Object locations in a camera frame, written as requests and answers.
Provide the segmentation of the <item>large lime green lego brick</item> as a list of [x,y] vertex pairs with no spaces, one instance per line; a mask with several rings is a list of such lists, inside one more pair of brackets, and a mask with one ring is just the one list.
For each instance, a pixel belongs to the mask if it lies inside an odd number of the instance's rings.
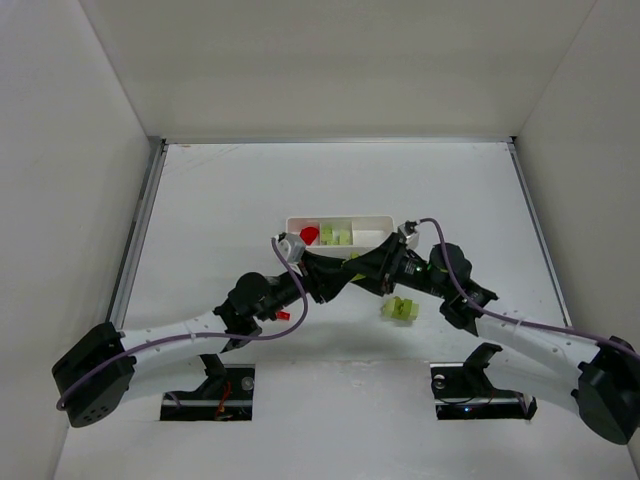
[[368,265],[360,259],[358,253],[352,252],[347,260],[343,262],[343,269],[352,274],[351,282],[356,282],[366,277]]

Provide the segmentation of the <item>pale green square lego brick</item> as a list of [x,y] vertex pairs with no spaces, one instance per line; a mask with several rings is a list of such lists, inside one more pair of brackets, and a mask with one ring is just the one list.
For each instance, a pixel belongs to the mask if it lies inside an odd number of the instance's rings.
[[320,227],[320,244],[330,246],[335,244],[335,236],[331,225],[322,225]]

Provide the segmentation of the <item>red round lego piece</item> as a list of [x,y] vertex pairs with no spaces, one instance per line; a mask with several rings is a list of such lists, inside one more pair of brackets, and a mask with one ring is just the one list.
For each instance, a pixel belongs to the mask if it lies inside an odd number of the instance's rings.
[[313,245],[320,236],[320,229],[316,226],[306,226],[300,230],[300,238],[307,245]]

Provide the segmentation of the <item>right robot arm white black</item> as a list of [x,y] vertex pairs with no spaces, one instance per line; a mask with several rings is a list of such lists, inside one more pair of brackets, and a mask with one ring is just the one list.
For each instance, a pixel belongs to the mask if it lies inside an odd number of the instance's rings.
[[639,354],[618,337],[603,338],[488,310],[494,292],[471,278],[455,244],[436,244],[427,259],[399,234],[345,262],[377,292],[400,284],[442,299],[440,313],[482,339],[465,361],[472,382],[540,397],[571,413],[601,438],[626,445],[639,428]]

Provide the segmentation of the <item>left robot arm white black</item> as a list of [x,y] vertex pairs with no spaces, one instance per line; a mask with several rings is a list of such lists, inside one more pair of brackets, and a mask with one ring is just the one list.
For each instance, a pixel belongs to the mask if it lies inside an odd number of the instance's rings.
[[111,323],[92,327],[53,366],[56,408],[82,428],[112,413],[131,386],[156,369],[201,355],[271,340],[260,322],[274,320],[296,301],[327,303],[358,278],[350,260],[306,255],[301,272],[242,275],[224,302],[194,318],[139,330]]

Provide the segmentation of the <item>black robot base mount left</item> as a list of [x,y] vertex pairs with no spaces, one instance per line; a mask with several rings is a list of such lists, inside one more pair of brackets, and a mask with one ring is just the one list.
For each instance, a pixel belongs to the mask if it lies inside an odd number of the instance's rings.
[[254,364],[223,364],[218,355],[202,355],[204,379],[191,390],[164,394],[163,422],[245,422],[253,417]]

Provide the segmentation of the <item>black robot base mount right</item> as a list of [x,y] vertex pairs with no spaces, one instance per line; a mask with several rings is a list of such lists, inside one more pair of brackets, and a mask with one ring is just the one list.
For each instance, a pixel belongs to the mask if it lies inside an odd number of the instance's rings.
[[513,390],[496,388],[486,376],[489,361],[502,348],[491,343],[477,347],[462,363],[431,363],[431,390],[440,421],[530,421],[537,401]]

